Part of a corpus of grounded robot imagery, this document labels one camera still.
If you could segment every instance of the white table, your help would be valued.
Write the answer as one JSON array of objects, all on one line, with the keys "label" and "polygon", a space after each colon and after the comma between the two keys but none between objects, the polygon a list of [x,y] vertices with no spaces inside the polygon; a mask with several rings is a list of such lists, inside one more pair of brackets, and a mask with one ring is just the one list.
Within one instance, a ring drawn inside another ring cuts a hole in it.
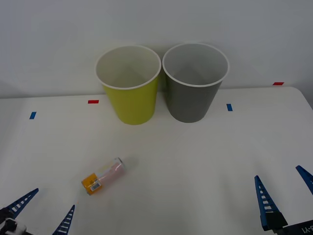
[{"label": "white table", "polygon": [[[262,235],[255,175],[289,224],[313,219],[295,169],[313,173],[313,110],[295,88],[219,90],[192,124],[159,94],[139,126],[105,95],[2,99],[0,133],[0,206],[39,188],[18,216],[35,234],[52,234],[76,204],[71,235]],[[127,175],[87,195],[81,180],[115,157]]]}]

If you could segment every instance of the tape marker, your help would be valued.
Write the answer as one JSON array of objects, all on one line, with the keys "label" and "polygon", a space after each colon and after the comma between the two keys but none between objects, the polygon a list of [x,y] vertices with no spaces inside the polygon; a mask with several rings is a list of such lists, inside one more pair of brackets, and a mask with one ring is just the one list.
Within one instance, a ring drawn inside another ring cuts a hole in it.
[{"label": "tape marker", "polygon": [[37,113],[37,112],[32,112],[31,115],[30,115],[30,117],[29,117],[29,119],[34,119],[35,116],[36,116],[36,113]]},{"label": "tape marker", "polygon": [[228,111],[233,111],[233,108],[232,108],[231,104],[226,104],[226,105],[227,105],[227,110]]},{"label": "tape marker", "polygon": [[273,86],[282,86],[284,82],[274,82]]},{"label": "tape marker", "polygon": [[88,100],[88,104],[98,104],[99,100],[98,99],[90,99]]}]

